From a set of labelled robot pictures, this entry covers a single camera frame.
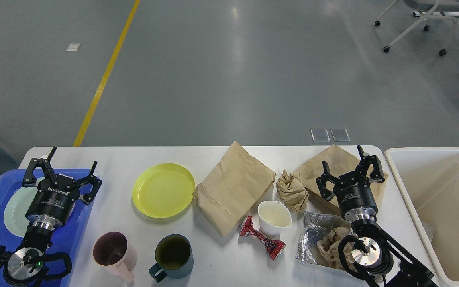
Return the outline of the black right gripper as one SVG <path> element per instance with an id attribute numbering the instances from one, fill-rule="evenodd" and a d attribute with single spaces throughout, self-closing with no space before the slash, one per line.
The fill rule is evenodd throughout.
<path id="1" fill-rule="evenodd" d="M 322 161 L 324 172 L 316 179 L 322 198 L 330 201 L 336 196 L 342 217 L 350 222 L 372 219 L 376 216 L 378 208 L 370 183 L 385 182 L 379 158 L 365 153 L 360 145 L 357 146 L 357 150 L 361 160 L 353 171 L 354 175 L 341 175 L 337 178 L 330 173 L 328 163 Z M 326 187 L 326 182 L 335 185 L 333 191 Z"/>

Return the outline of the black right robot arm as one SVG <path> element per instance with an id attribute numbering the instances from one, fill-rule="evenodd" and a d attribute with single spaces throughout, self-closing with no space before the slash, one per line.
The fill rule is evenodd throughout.
<path id="1" fill-rule="evenodd" d="M 353 277 L 377 287 L 381 277 L 385 287 L 435 287 L 434 273 L 394 240 L 376 222 L 377 203 L 370 185 L 385 182 L 379 158 L 357 146 L 359 164 L 353 171 L 335 177 L 329 165 L 316 180 L 321 196 L 337 198 L 341 215 L 351 223 L 352 235 L 337 247 L 343 269 Z"/>

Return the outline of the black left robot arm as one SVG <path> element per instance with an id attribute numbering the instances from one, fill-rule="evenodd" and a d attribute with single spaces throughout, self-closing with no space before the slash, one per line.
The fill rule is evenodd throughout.
<path id="1" fill-rule="evenodd" d="M 0 176 L 0 284 L 66 284 L 102 180 L 91 170 L 54 171 L 51 160 L 31 158 L 26 169 Z"/>

